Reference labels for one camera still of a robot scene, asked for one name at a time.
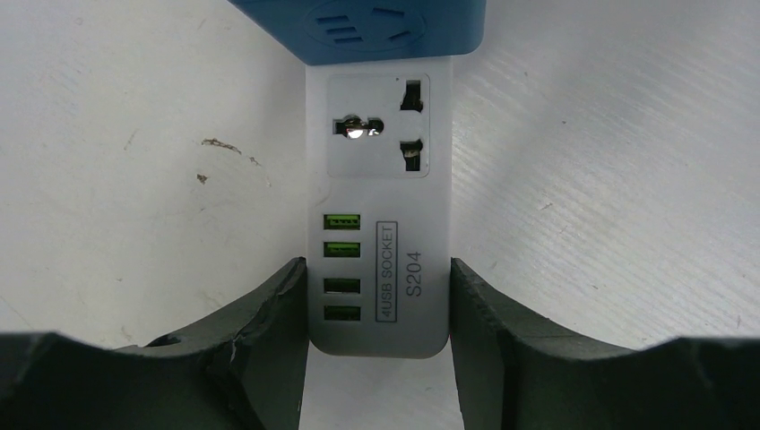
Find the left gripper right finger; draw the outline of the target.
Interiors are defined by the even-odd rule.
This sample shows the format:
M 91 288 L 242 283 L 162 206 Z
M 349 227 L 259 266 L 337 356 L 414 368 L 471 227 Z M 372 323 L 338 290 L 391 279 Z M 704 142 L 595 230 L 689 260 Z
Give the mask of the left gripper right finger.
M 596 340 L 451 262 L 453 367 L 468 429 L 756 429 L 759 342 Z

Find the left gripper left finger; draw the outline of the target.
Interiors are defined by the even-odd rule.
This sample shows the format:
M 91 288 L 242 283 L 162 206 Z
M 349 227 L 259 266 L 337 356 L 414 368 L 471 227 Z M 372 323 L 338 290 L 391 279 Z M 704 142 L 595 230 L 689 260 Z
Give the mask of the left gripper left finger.
M 145 346 L 57 332 L 1 337 L 4 429 L 296 429 L 309 340 L 307 265 Z

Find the dark blue cube adapter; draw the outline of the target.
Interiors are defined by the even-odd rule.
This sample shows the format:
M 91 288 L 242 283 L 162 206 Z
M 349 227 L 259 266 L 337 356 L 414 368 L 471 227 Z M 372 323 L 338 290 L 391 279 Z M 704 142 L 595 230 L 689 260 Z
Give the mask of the dark blue cube adapter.
M 485 0 L 236 1 L 306 65 L 466 55 L 483 40 Z

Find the white USB power strip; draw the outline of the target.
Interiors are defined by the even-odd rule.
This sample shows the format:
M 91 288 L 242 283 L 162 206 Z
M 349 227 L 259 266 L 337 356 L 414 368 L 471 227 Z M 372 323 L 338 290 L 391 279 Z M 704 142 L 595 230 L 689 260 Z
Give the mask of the white USB power strip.
M 449 338 L 451 58 L 306 69 L 307 322 L 336 356 Z

